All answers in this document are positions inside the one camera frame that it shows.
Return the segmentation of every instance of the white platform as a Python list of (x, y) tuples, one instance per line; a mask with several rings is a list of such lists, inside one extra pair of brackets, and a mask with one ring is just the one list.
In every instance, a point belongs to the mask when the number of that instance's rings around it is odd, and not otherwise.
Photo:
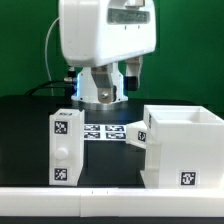
[(224, 217), (224, 190), (1, 188), (0, 216)]

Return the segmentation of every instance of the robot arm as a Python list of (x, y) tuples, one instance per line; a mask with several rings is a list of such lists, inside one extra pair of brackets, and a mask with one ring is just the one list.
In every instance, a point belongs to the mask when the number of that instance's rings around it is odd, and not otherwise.
[[(62, 53), (70, 66), (84, 68), (73, 98), (94, 104), (126, 100), (117, 62), (155, 50), (153, 0), (60, 0), (59, 16)], [(127, 77), (138, 80), (141, 64), (128, 60)]]

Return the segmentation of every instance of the cable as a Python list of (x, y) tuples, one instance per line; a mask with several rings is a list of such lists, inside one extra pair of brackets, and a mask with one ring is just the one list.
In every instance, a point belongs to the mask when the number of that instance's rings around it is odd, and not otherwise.
[(35, 93), (37, 90), (39, 90), (41, 88), (44, 88), (44, 87), (46, 87), (48, 85), (51, 85), (51, 87), (49, 87), (49, 88), (54, 88), (52, 86), (52, 84), (54, 84), (54, 83), (64, 83), (64, 80), (53, 80), (53, 81), (45, 82), (45, 83), (43, 83), (43, 84), (41, 84), (41, 85), (39, 85), (39, 86), (37, 86), (35, 88), (32, 88), (32, 89), (28, 90), (24, 95), (32, 96), (33, 93)]
[(55, 83), (64, 83), (64, 84), (68, 84), (68, 85), (76, 85), (77, 84), (77, 79), (72, 78), (72, 77), (66, 77), (66, 78), (64, 78), (64, 80), (48, 81), (48, 82), (45, 82), (43, 84), (40, 84), (39, 86), (37, 86), (35, 88), (32, 88), (32, 89), (28, 90), (24, 95), (32, 96), (36, 91), (38, 91), (39, 89), (43, 89), (43, 88), (64, 88), (64, 87), (52, 86), (52, 84), (55, 84)]
[(50, 35), (51, 35), (51, 32), (55, 26), (55, 24), (59, 21), (59, 17), (57, 19), (55, 19), (55, 21), (51, 24), (49, 30), (48, 30), (48, 33), (47, 33), (47, 36), (46, 36), (46, 40), (45, 40), (45, 66), (46, 66), (46, 70), (47, 70), (47, 75), (48, 75), (48, 80), (49, 81), (52, 81), (52, 77), (51, 77), (51, 73), (50, 73), (50, 69), (49, 69), (49, 65), (48, 65), (48, 42), (49, 42), (49, 38), (50, 38)]

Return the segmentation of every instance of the black cable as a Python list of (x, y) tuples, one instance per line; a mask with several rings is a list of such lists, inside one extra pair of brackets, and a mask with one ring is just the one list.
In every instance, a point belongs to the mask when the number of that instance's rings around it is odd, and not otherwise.
[(32, 93), (29, 93), (27, 96), (32, 96), (35, 92), (41, 90), (41, 89), (64, 89), (64, 86), (44, 86), (44, 87), (40, 87), (40, 88), (36, 88), (35, 91), (33, 91)]
[(32, 96), (36, 91), (38, 91), (39, 89), (42, 89), (48, 85), (52, 85), (54, 83), (64, 83), (64, 80), (52, 80), (52, 81), (48, 81), (48, 82), (45, 82), (35, 88), (32, 88), (30, 89), (29, 91), (27, 91), (24, 95), (27, 95), (27, 96)]

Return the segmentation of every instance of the table surface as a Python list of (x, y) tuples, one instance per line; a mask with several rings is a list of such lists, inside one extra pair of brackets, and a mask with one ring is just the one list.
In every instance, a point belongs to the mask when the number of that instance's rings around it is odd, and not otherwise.
[[(128, 124), (143, 119), (144, 105), (192, 105), (186, 101), (131, 99), (125, 108), (85, 111), (86, 124)], [(49, 115), (76, 108), (70, 99), (0, 98), (0, 187), (49, 187)], [(145, 150), (125, 142), (85, 141), (78, 187), (144, 188)], [(213, 218), (9, 218), (0, 223), (223, 223)]]

